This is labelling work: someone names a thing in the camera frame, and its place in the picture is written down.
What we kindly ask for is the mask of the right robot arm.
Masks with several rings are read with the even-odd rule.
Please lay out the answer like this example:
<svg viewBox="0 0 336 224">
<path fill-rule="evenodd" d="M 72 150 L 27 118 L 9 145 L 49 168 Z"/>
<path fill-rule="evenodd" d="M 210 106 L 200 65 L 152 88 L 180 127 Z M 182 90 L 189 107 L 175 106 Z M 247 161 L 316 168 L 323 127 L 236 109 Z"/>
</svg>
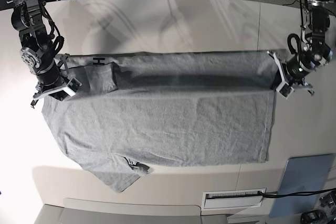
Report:
<svg viewBox="0 0 336 224">
<path fill-rule="evenodd" d="M 6 0 L 13 3 L 13 28 L 19 32 L 20 55 L 38 83 L 31 107 L 47 96 L 59 101 L 76 95 L 82 85 L 76 78 L 68 78 L 66 55 L 59 52 L 64 37 L 45 8 L 43 0 Z"/>
</svg>

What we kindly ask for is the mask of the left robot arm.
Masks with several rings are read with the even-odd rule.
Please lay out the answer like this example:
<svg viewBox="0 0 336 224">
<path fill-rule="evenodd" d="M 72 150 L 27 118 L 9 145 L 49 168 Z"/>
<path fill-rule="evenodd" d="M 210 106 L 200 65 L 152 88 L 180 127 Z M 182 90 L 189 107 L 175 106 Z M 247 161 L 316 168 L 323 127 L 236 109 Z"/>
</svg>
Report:
<svg viewBox="0 0 336 224">
<path fill-rule="evenodd" d="M 286 99 L 296 90 L 314 95 L 313 86 L 305 78 L 332 59 L 332 49 L 326 44 L 331 23 L 326 4 L 331 3 L 335 0 L 299 0 L 301 33 L 287 37 L 292 58 L 281 60 L 276 52 L 267 52 L 278 67 L 271 88 Z"/>
</svg>

